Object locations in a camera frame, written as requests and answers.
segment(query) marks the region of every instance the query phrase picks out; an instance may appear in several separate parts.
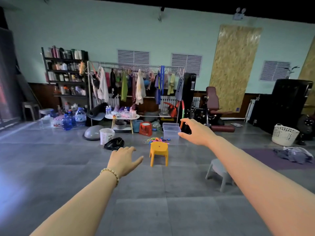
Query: ceiling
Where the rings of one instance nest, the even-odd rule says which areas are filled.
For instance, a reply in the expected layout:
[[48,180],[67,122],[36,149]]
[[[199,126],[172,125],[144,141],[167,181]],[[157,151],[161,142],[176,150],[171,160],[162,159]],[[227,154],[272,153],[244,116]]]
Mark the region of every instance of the ceiling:
[[241,1],[216,1],[211,4],[210,1],[186,3],[179,1],[166,2],[162,0],[142,0],[142,1],[126,1],[126,0],[106,0],[114,2],[132,3],[146,6],[156,6],[165,8],[177,8],[184,10],[196,10],[206,12],[216,12],[224,14],[234,14],[237,7],[245,7],[246,16],[262,17],[278,20],[297,21],[305,23],[315,23],[314,7],[309,5],[302,5],[297,3],[284,3],[279,1],[279,4],[263,3],[263,0],[257,0],[255,4],[250,2]]

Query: purple mat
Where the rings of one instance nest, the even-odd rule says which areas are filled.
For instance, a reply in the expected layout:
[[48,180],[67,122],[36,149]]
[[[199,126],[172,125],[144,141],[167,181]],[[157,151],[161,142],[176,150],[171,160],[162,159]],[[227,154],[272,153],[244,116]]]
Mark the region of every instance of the purple mat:
[[287,159],[282,159],[278,157],[272,149],[243,149],[243,151],[274,170],[315,168],[314,163],[306,162],[304,164],[299,164],[296,162],[290,162]]

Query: blue basket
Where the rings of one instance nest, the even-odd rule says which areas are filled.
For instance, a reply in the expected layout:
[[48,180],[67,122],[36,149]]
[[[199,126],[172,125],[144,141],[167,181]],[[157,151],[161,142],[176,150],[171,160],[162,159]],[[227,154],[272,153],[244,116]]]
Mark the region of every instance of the blue basket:
[[140,123],[142,123],[143,120],[132,120],[132,128],[134,132],[139,132],[140,129]]

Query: yellow stool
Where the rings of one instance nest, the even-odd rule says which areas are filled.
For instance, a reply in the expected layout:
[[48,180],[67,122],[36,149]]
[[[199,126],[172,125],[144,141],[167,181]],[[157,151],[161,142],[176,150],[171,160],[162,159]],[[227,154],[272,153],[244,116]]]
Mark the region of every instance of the yellow stool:
[[168,165],[168,144],[163,142],[153,142],[151,143],[150,157],[151,157],[151,167],[153,167],[154,155],[162,155],[165,157],[165,166]]

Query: white laundry basket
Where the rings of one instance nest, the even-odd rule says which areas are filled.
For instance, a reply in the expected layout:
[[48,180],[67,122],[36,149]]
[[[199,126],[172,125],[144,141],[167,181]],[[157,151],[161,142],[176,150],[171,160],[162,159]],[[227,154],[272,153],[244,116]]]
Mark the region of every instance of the white laundry basket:
[[281,146],[289,147],[293,144],[299,133],[300,132],[294,128],[276,124],[273,129],[272,141]]
[[100,144],[105,145],[115,136],[115,131],[111,128],[102,128],[100,130]]

